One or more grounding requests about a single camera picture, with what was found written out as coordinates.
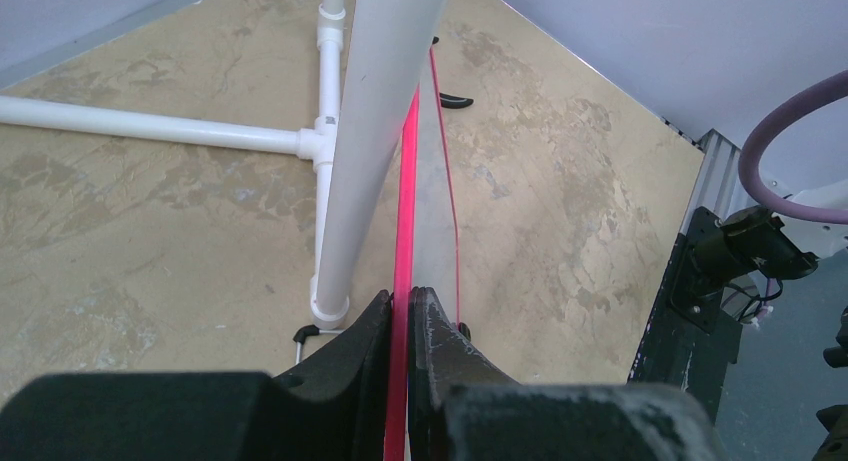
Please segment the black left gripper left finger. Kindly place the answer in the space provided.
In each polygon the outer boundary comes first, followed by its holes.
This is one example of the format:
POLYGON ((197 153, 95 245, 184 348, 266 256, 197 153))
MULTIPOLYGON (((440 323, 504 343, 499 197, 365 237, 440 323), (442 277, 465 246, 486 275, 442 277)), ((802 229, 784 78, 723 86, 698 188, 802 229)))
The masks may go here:
POLYGON ((378 460, 391 296, 272 376, 257 371, 60 373, 1 411, 5 460, 378 460))

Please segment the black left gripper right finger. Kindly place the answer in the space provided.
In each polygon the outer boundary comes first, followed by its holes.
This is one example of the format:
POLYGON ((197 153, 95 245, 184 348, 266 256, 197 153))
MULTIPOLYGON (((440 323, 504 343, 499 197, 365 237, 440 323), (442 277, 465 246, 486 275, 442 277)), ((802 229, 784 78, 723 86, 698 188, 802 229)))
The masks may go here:
POLYGON ((415 460, 723 460, 706 412, 673 387, 521 384, 455 327, 435 290, 409 302, 415 460))

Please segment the red framed whiteboard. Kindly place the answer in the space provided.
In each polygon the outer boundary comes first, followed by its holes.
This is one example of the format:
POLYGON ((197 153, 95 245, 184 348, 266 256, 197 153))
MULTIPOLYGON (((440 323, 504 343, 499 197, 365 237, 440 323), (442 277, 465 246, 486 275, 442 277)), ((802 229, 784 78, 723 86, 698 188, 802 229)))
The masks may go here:
POLYGON ((459 319, 455 196, 434 52, 428 52, 399 146, 394 300, 383 457, 431 460, 445 450, 439 375, 459 319))

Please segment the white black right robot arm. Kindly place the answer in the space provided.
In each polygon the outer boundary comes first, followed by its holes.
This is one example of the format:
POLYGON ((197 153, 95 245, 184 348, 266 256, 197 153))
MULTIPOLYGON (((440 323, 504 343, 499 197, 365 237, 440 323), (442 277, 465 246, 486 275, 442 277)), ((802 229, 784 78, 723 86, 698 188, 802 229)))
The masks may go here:
POLYGON ((752 206, 721 233, 742 263, 719 304, 730 318, 716 411, 724 449, 732 460, 846 458, 846 225, 752 206))

